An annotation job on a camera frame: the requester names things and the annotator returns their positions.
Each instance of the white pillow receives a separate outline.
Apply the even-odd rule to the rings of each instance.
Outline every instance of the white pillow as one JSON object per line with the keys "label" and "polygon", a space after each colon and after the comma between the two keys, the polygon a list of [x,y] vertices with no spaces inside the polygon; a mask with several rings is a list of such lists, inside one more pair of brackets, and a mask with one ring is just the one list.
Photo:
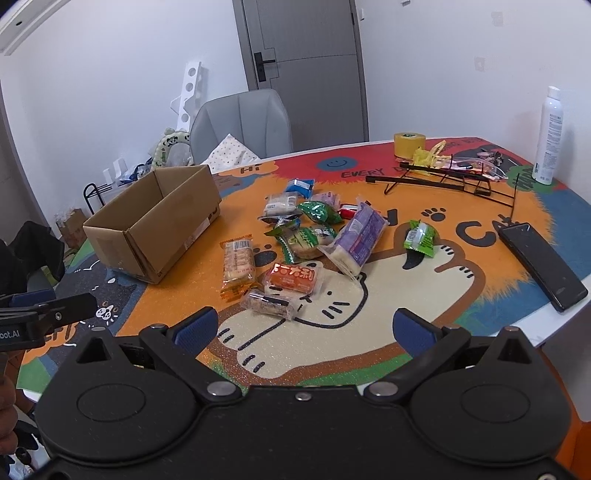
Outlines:
{"label": "white pillow", "polygon": [[241,165],[260,162],[261,159],[248,150],[233,136],[228,135],[211,152],[203,165],[209,165],[212,173],[231,170]]}

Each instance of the white wall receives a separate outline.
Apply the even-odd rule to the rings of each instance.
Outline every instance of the white wall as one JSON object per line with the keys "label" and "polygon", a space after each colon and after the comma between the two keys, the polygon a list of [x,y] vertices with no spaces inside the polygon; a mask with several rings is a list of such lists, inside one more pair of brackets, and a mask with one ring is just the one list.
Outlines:
{"label": "white wall", "polygon": [[[591,4],[356,0],[372,140],[483,137],[532,161],[548,85],[563,90],[558,177],[591,201]],[[503,26],[493,24],[502,12]],[[475,58],[485,59],[485,71]]]}
{"label": "white wall", "polygon": [[72,0],[15,53],[0,80],[17,150],[45,216],[123,157],[145,161],[167,127],[188,60],[206,100],[247,90],[232,0]]}

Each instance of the black door handle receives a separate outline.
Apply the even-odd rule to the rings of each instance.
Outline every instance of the black door handle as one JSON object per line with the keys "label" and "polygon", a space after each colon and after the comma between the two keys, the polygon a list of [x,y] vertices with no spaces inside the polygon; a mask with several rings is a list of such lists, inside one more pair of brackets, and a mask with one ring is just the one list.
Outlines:
{"label": "black door handle", "polygon": [[256,74],[259,77],[259,82],[267,81],[267,74],[265,73],[265,63],[277,63],[276,60],[263,60],[262,52],[255,53]]}

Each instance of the blue gripper pad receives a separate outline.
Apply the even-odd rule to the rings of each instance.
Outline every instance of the blue gripper pad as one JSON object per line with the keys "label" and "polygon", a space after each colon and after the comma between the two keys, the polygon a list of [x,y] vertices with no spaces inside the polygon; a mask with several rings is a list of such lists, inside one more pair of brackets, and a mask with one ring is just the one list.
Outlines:
{"label": "blue gripper pad", "polygon": [[407,309],[398,309],[392,321],[394,338],[411,357],[429,350],[443,337],[441,329]]}
{"label": "blue gripper pad", "polygon": [[33,305],[53,301],[55,299],[56,292],[50,288],[48,290],[38,290],[15,295],[10,301],[10,306],[12,308],[32,307]]}
{"label": "blue gripper pad", "polygon": [[197,356],[217,334],[217,312],[204,307],[182,322],[170,327],[166,336],[192,356]]}

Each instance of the table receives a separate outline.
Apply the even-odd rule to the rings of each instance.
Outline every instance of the table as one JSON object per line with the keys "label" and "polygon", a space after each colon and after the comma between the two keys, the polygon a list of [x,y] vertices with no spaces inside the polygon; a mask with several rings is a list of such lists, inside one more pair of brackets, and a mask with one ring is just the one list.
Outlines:
{"label": "table", "polygon": [[[500,151],[509,180],[495,185],[512,193],[519,173],[514,222],[530,222],[591,287],[591,206],[565,185],[531,180],[524,159],[480,138],[446,139],[445,154],[472,156],[480,149]],[[429,140],[430,148],[439,140]],[[72,347],[94,325],[117,335],[134,335],[152,323],[173,325],[205,305],[220,316],[218,338],[198,359],[241,385],[364,384],[409,360],[392,334],[392,315],[406,307],[436,325],[455,323],[475,335],[493,335],[506,325],[521,327],[535,345],[544,342],[588,301],[557,313],[521,264],[500,242],[497,230],[509,223],[511,209],[466,193],[399,185],[384,195],[384,184],[365,176],[396,176],[401,169],[392,142],[286,155],[255,166],[215,175],[222,215],[157,286],[107,270],[86,244],[57,288],[59,296],[90,291],[98,299],[96,317],[56,332],[43,349],[27,352],[19,386],[41,392]],[[330,270],[321,295],[303,300],[298,318],[276,318],[242,311],[219,297],[223,252],[219,242],[254,236],[258,274],[281,252],[264,236],[256,218],[265,196],[283,190],[293,178],[314,178],[316,191],[338,192],[355,203],[361,197],[389,220],[389,226],[363,269],[362,288]],[[433,259],[403,268],[402,241],[411,219],[431,223],[440,242]]]}

